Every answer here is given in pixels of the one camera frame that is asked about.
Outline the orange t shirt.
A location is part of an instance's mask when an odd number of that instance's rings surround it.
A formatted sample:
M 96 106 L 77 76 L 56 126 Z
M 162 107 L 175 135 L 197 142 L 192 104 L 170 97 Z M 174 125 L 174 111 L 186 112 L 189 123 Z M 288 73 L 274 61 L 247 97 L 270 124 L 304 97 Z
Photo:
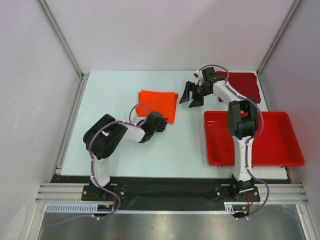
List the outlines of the orange t shirt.
M 138 103 L 147 106 L 149 112 L 158 112 L 169 124 L 175 123 L 178 94 L 175 92 L 159 92 L 141 90 Z

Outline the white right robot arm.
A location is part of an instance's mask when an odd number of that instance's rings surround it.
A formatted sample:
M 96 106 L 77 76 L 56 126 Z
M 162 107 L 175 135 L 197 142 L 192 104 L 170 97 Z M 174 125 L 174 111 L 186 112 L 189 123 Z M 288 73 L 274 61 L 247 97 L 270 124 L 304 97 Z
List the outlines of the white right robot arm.
M 189 108 L 204 105 L 204 97 L 216 95 L 228 106 L 227 128 L 234 143 L 234 170 L 231 175 L 230 193 L 237 201 L 242 201 L 254 190 L 252 175 L 253 142 L 263 128 L 259 129 L 259 117 L 262 112 L 256 102 L 239 93 L 229 83 L 230 73 L 227 76 L 218 76 L 215 64 L 206 65 L 193 74 L 195 81 L 185 83 L 180 104 L 189 100 Z

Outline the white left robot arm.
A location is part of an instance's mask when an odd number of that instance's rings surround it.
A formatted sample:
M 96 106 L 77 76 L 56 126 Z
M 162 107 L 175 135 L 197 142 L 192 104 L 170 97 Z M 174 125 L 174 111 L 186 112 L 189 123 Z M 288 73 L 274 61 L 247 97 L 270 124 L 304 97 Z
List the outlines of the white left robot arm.
M 83 136 L 93 171 L 89 189 L 83 197 L 93 194 L 93 199 L 104 201 L 111 195 L 108 186 L 111 180 L 109 160 L 122 140 L 144 144 L 155 133 L 162 133 L 167 124 L 168 118 L 156 111 L 151 111 L 147 117 L 140 117 L 136 123 L 116 120 L 110 114 L 103 115 Z

